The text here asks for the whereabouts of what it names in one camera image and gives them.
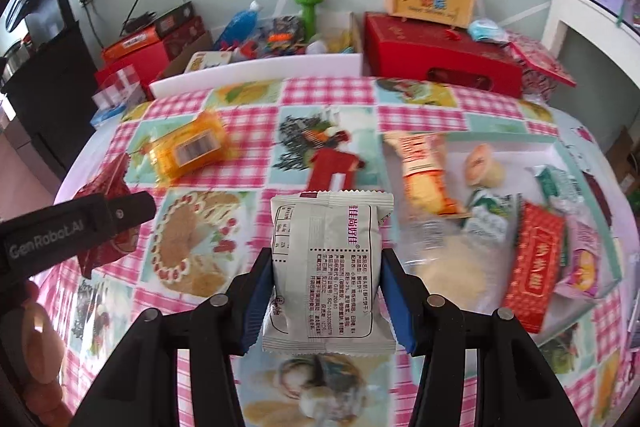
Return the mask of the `person's left hand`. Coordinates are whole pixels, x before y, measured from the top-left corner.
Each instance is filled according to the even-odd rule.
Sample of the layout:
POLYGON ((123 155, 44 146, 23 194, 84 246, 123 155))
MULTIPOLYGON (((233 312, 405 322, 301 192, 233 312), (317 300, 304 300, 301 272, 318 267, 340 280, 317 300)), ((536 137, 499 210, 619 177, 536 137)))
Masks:
POLYGON ((1 294, 1 424, 67 426, 73 413, 58 382, 64 343, 32 281, 1 294))

